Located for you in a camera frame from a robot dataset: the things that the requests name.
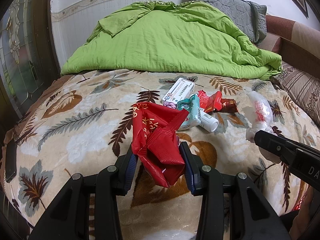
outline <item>leaf-patterned blanket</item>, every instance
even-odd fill
[[[301,199],[304,182],[290,174],[285,164],[273,164],[245,140],[254,115],[246,92],[255,90],[268,99],[275,133],[316,147],[320,133],[288,94],[271,82],[181,73],[133,70],[91,71],[71,77],[48,97],[29,118],[19,137],[17,176],[4,182],[12,204],[35,225],[55,195],[73,173],[96,174],[125,154],[132,141],[132,108],[137,102],[159,103],[179,77],[196,83],[196,90],[234,98],[239,113],[216,113],[214,133],[201,127],[178,132],[193,154],[218,171],[247,173],[278,214],[290,211]],[[155,186],[138,163],[132,188],[118,197],[124,239],[194,239],[201,197],[188,192],[184,177],[170,187]],[[94,196],[90,214],[93,214]],[[228,232],[228,200],[225,199]],[[90,239],[94,220],[90,217]]]

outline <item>silver screw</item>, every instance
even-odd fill
[[[81,174],[80,173],[75,173],[72,175],[72,179],[77,180],[81,178]]]
[[[209,165],[203,165],[202,170],[208,172],[211,171],[211,167]]]
[[[247,178],[247,174],[245,174],[244,172],[239,172],[238,177],[240,179],[246,179]]]
[[[109,166],[109,167],[107,168],[107,171],[109,171],[109,172],[113,172],[113,171],[116,171],[116,169],[117,169],[117,167],[116,167],[116,166],[111,165],[111,166]]]

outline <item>black phone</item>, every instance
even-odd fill
[[[17,143],[12,139],[5,153],[5,181],[9,183],[17,175]]]

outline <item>green blanket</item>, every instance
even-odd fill
[[[108,15],[61,74],[121,68],[262,80],[282,70],[281,56],[256,48],[227,15],[200,1],[136,2]]]

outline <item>gray pillow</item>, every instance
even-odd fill
[[[238,26],[255,44],[267,35],[267,6],[243,0],[200,0],[219,9]]]

